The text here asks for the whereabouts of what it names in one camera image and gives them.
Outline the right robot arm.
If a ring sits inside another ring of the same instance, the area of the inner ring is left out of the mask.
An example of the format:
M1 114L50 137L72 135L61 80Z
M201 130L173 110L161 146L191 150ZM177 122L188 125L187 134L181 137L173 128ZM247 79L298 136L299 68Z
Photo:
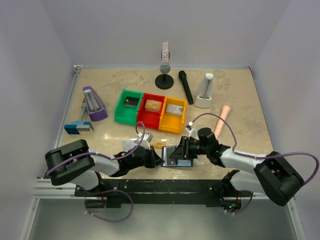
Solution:
M305 184L301 175L277 152L267 155L236 152L219 143L208 127L201 128L197 136L181 137L179 145L168 157L187 160L205 155L213 165L231 168L233 171L224 177L222 187L228 196L250 191L264 194L275 204L285 206Z

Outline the blue leather card holder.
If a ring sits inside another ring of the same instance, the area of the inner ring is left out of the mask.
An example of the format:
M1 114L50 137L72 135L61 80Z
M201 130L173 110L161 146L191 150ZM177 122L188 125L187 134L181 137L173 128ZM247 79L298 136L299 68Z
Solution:
M193 159L176 160L177 166L173 166L173 167L165 166L165 163L167 160L174 160L174 159L169 159L169 147L171 147L171 146L164 146L161 150L161 158L164 160L164 163L161 165L161 167L163 167L163 168L191 168L194 166Z

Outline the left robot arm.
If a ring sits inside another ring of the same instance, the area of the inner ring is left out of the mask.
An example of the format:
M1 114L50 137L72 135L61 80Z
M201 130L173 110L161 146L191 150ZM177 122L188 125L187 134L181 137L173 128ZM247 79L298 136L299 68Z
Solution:
M52 185L72 183L92 196L98 196L104 190L100 173L118 178L139 167L153 169L164 163L152 146L145 148L137 144L127 152L105 155L89 148L84 139L50 150L44 158L46 176Z

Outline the gold VIP credit card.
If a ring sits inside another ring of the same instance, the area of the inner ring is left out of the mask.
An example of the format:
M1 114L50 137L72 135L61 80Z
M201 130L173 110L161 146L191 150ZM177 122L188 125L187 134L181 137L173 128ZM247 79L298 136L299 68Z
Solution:
M154 147L155 149L162 149L163 147L167 146L167 140L166 139L152 139L150 141L150 146Z

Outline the silver credit card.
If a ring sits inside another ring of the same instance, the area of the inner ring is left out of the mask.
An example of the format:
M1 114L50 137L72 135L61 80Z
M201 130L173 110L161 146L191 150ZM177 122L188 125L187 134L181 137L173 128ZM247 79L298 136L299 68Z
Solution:
M133 149L138 143L139 141L136 138L133 138L133 139L123 141L121 145L122 145L123 151L128 152L129 150Z

